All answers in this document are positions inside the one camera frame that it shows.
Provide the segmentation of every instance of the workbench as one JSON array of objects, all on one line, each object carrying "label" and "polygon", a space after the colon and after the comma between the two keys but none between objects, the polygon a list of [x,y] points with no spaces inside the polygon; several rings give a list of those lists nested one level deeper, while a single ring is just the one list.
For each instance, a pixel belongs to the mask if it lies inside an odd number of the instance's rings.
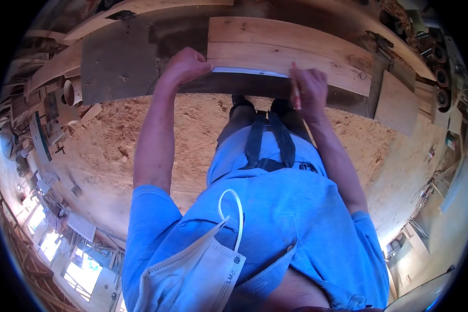
[{"label": "workbench", "polygon": [[[206,57],[208,24],[212,16],[251,16],[278,19],[323,30],[366,48],[363,34],[345,33],[330,16],[304,3],[237,3],[162,9],[114,22],[82,39],[84,105],[152,95],[168,60],[184,47]],[[383,70],[389,64],[374,55],[369,97],[329,86],[328,106],[373,118]],[[180,93],[226,93],[288,98],[287,78],[243,73],[208,73],[179,88]]]}]

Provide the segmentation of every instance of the hand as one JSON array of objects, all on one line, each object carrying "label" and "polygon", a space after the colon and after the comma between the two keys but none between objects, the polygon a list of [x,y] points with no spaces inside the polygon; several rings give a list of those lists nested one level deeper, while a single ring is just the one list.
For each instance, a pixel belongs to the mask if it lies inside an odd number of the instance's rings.
[{"label": "hand", "polygon": [[[317,121],[325,115],[324,108],[328,92],[327,75],[316,68],[303,70],[294,66],[289,72],[300,92],[302,117],[307,123]],[[293,106],[296,104],[295,93],[295,88],[293,88],[291,95]]]},{"label": "hand", "polygon": [[199,52],[185,47],[170,59],[162,78],[179,86],[211,72],[214,68]]}]

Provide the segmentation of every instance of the white surgical mask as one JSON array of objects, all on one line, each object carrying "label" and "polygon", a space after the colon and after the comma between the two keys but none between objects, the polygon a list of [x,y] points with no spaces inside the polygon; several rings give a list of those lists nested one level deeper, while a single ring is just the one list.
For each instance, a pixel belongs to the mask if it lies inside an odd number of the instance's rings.
[{"label": "white surgical mask", "polygon": [[[220,207],[227,192],[235,197],[239,209],[239,231],[234,250],[214,238],[229,220],[229,216],[224,218]],[[235,191],[229,189],[222,193],[218,214],[222,222],[203,237],[142,273],[134,312],[224,309],[246,260],[237,252],[243,234],[243,208]]]}]

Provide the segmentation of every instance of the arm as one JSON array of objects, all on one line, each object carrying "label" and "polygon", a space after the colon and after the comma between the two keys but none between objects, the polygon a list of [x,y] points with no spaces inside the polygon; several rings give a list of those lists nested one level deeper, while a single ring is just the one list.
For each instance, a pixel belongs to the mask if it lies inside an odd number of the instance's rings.
[{"label": "arm", "polygon": [[315,68],[292,68],[291,77],[300,90],[301,114],[312,133],[328,177],[338,186],[338,192],[350,214],[356,211],[367,213],[366,196],[357,172],[324,112],[326,74]]},{"label": "arm", "polygon": [[154,89],[134,157],[134,189],[155,185],[170,194],[175,157],[174,100],[179,86],[213,70],[197,51],[186,47],[170,59]]}]

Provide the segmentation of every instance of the blue shirt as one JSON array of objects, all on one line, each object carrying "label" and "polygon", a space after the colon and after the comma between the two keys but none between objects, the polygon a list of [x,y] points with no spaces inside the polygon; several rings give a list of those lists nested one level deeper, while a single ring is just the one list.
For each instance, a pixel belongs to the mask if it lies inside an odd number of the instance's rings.
[{"label": "blue shirt", "polygon": [[[235,190],[243,204],[238,252],[246,256],[226,310],[257,309],[290,265],[322,287],[332,308],[354,310],[368,304],[384,308],[389,281],[369,215],[349,214],[316,148],[293,134],[293,168],[239,170],[248,162],[244,145],[249,130],[242,128],[219,146],[207,173],[207,189],[186,215],[158,187],[134,190],[122,277],[129,311],[139,297],[145,268],[180,252],[220,223],[217,203],[226,189]],[[260,158],[281,161],[279,153],[266,127]],[[298,162],[312,163],[318,172],[300,170]],[[222,211],[231,218],[215,238],[233,249],[239,216],[232,196],[224,196]]]}]

